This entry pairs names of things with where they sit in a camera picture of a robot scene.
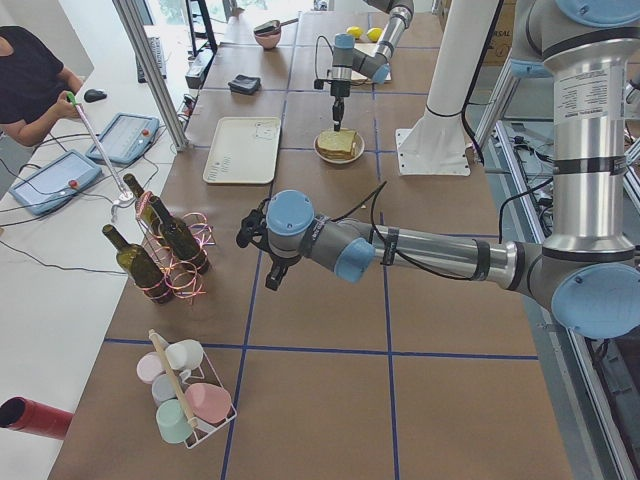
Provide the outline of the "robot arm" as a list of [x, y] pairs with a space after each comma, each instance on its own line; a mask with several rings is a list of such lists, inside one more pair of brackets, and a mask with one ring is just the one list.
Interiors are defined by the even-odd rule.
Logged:
[[540, 244], [464, 239], [316, 213], [286, 190], [253, 210], [237, 241], [266, 251], [266, 285], [307, 257], [350, 282], [374, 259], [457, 281], [491, 281], [535, 300], [565, 328], [615, 338], [639, 324], [639, 272], [622, 231], [624, 81], [639, 45], [635, 1], [520, 1], [516, 63], [554, 80], [554, 229]]
[[353, 71], [381, 84], [390, 72], [390, 61], [399, 40], [410, 27], [414, 14], [411, 0], [371, 0], [366, 4], [389, 15], [388, 22], [376, 41], [372, 54], [366, 54], [355, 48], [355, 39], [347, 33], [337, 34], [334, 38], [330, 95], [334, 98], [332, 106], [333, 130], [341, 130], [344, 117], [344, 99], [350, 96], [351, 74]]

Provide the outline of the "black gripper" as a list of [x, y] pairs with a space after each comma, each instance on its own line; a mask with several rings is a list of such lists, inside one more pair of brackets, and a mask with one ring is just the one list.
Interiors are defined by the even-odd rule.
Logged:
[[331, 96], [334, 98], [332, 106], [333, 130], [339, 132], [344, 117], [344, 99], [350, 96], [350, 81], [332, 79]]
[[269, 225], [263, 220], [259, 224], [258, 233], [258, 249], [266, 252], [273, 260], [265, 286], [269, 290], [277, 291], [288, 272], [289, 264], [299, 261], [300, 228], [292, 222], [276, 222]]

